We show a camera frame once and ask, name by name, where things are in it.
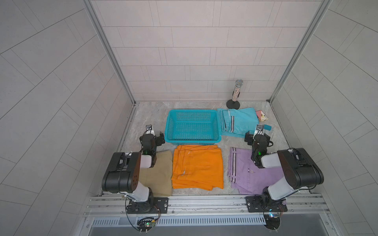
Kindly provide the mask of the teal striped pants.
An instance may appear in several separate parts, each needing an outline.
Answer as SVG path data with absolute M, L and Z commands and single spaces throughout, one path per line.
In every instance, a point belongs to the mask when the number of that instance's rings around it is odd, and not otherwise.
M 245 134 L 254 134 L 259 119 L 254 108 L 217 109 L 223 136 L 245 138 Z

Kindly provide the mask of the khaki pants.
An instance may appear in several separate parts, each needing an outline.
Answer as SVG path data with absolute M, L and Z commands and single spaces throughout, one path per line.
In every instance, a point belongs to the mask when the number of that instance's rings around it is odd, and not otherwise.
M 139 182 L 152 190 L 155 197 L 169 197 L 172 194 L 173 154 L 170 150 L 157 153 L 153 168 L 140 169 Z

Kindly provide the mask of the purple striped pants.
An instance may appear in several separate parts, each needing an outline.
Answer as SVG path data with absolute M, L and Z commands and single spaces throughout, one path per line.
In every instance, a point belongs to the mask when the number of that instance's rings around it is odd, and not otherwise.
M 281 167 L 258 168 L 251 160 L 250 149 L 230 148 L 228 176 L 231 187 L 242 195 L 261 195 L 269 187 L 284 177 Z

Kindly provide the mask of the orange pants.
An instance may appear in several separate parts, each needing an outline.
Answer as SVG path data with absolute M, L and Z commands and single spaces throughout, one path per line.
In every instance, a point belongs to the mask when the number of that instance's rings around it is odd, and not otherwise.
M 174 150 L 172 187 L 224 188 L 222 150 L 217 145 L 180 145 Z

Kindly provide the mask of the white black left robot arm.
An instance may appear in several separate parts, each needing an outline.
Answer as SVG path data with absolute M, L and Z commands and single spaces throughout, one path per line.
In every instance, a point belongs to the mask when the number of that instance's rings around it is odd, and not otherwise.
M 137 213 L 155 208 L 152 190 L 139 181 L 141 169 L 153 168 L 157 160 L 157 147 L 165 143 L 164 134 L 156 136 L 146 131 L 139 137 L 139 152 L 115 152 L 102 178 L 104 192 L 123 194 L 130 199 L 130 207 Z

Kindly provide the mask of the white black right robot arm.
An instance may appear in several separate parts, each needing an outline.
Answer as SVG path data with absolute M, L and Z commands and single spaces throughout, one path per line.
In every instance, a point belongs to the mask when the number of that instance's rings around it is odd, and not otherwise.
M 273 208 L 283 204 L 286 197 L 299 190 L 311 190 L 323 184 L 324 175 L 304 148 L 288 148 L 268 154 L 273 146 L 267 134 L 245 134 L 245 142 L 252 147 L 254 165 L 267 172 L 269 169 L 283 173 L 276 183 L 263 189 L 258 197 L 261 206 Z

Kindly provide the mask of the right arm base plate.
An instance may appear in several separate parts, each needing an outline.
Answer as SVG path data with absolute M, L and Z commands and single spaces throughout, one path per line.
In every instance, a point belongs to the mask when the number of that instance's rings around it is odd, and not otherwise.
M 261 195 L 245 197 L 249 213 L 256 212 L 287 212 L 287 206 L 284 204 L 285 199 L 272 200 L 270 197 Z

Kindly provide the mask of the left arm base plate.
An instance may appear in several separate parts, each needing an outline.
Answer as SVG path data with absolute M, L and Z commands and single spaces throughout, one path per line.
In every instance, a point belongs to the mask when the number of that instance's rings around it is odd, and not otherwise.
M 126 212 L 128 214 L 165 214 L 167 213 L 168 203 L 169 198 L 167 197 L 157 197 L 140 203 L 130 201 L 126 205 Z

